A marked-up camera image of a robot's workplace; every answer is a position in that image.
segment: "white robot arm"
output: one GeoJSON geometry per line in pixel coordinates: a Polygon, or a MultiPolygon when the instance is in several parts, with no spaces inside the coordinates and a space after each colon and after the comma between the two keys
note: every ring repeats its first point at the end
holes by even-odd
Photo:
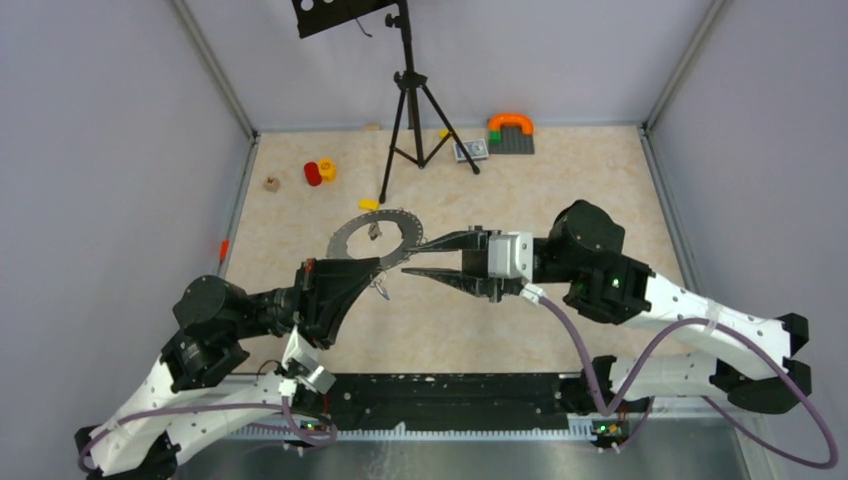
{"type": "MultiPolygon", "coordinates": [[[[414,249],[461,251],[461,271],[403,271],[492,302],[508,294],[538,297],[544,294],[539,284],[570,283],[563,301],[582,316],[656,332],[687,319],[709,320],[708,325],[686,325],[671,334],[699,353],[650,358],[626,392],[626,400],[665,395],[726,396],[736,406],[760,413],[784,413],[798,403],[757,354],[716,325],[753,341],[809,395],[810,369],[792,360],[807,342],[806,318],[796,314],[761,318],[721,305],[622,255],[623,241],[621,226],[600,208],[580,200],[559,214],[547,238],[533,238],[529,232],[472,227],[414,249]]],[[[600,357],[593,365],[598,377],[608,380],[609,391],[617,393],[634,362],[600,357]]]]}
{"type": "MultiPolygon", "coordinates": [[[[291,407],[298,398],[326,394],[335,382],[318,363],[318,349],[335,342],[342,318],[379,271],[377,258],[310,259],[294,286],[254,295],[218,277],[196,279],[173,308],[179,332],[141,386],[107,422],[77,431],[80,468],[89,479],[166,479],[211,443],[275,412],[307,444],[335,438],[334,427],[323,437],[301,432],[291,407]],[[240,339],[286,334],[277,370],[216,395],[248,356],[240,339]]],[[[306,414],[321,418],[321,412],[306,414]]]]}

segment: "yellow object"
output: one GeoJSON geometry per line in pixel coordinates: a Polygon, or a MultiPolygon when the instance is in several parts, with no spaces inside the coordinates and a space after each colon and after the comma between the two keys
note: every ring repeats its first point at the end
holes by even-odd
{"type": "Polygon", "coordinates": [[[322,158],[318,162],[318,173],[321,174],[321,180],[330,183],[336,179],[336,165],[329,158],[322,158]]]}
{"type": "Polygon", "coordinates": [[[380,208],[380,202],[377,200],[369,200],[367,198],[359,199],[359,208],[363,210],[375,211],[380,208]]]}

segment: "orange arch block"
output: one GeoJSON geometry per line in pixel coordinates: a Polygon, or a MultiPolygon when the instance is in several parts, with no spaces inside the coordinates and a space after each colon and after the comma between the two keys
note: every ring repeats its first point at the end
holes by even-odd
{"type": "Polygon", "coordinates": [[[504,125],[508,127],[521,127],[524,135],[533,135],[533,120],[520,113],[499,113],[489,120],[489,131],[495,132],[504,125]]]}

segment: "cable clip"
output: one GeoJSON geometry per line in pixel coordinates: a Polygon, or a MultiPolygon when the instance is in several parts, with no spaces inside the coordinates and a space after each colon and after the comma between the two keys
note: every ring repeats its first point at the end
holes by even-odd
{"type": "Polygon", "coordinates": [[[102,425],[102,427],[106,431],[110,432],[110,435],[117,434],[117,435],[119,435],[123,438],[129,438],[129,436],[130,436],[129,430],[127,430],[127,428],[124,425],[119,423],[119,419],[117,417],[114,417],[114,416],[112,418],[110,418],[109,420],[107,420],[102,425]]]}
{"type": "Polygon", "coordinates": [[[715,332],[716,325],[718,325],[718,318],[721,316],[721,309],[722,305],[720,303],[707,299],[707,312],[705,316],[710,323],[704,326],[704,330],[701,331],[701,335],[706,335],[707,337],[712,336],[713,332],[715,332]]]}
{"type": "Polygon", "coordinates": [[[533,305],[539,305],[539,299],[545,296],[545,291],[541,287],[528,283],[524,285],[524,288],[521,289],[521,293],[518,295],[533,305]]]}

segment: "beige floor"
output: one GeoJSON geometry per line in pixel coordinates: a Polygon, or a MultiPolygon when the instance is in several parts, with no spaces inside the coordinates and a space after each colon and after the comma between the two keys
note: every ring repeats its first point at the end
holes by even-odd
{"type": "MultiPolygon", "coordinates": [[[[460,130],[471,140],[483,129],[460,130]]],[[[291,285],[307,257],[323,258],[332,233],[362,213],[360,198],[377,198],[390,132],[264,134],[241,216],[227,278],[248,292],[291,285]],[[331,157],[338,179],[313,188],[303,178],[308,161],[331,157]],[[282,182],[262,188],[268,176],[282,182]]],[[[435,145],[435,131],[425,132],[435,145]]],[[[480,162],[479,176],[444,148],[425,170],[400,157],[386,208],[402,207],[421,219],[425,235],[438,237],[471,224],[530,230],[546,236],[554,217],[576,199],[604,208],[627,230],[624,251],[680,281],[668,231],[634,127],[539,128],[536,155],[495,156],[480,162]]],[[[411,151],[412,136],[399,146],[411,151]]],[[[368,241],[357,232],[353,254],[390,251],[399,238],[390,228],[368,241]]],[[[459,268],[458,254],[418,255],[407,266],[459,268]]],[[[489,304],[398,270],[388,272],[386,301],[366,290],[342,325],[337,344],[322,355],[334,372],[520,372],[579,370],[579,360],[559,322],[518,298],[489,304]]],[[[547,286],[561,298],[566,286],[547,286]]],[[[572,314],[592,355],[635,356],[653,334],[595,324],[572,314]]],[[[244,342],[254,371],[283,353],[281,339],[244,342]]],[[[658,354],[688,351],[668,341],[658,354]]]]}

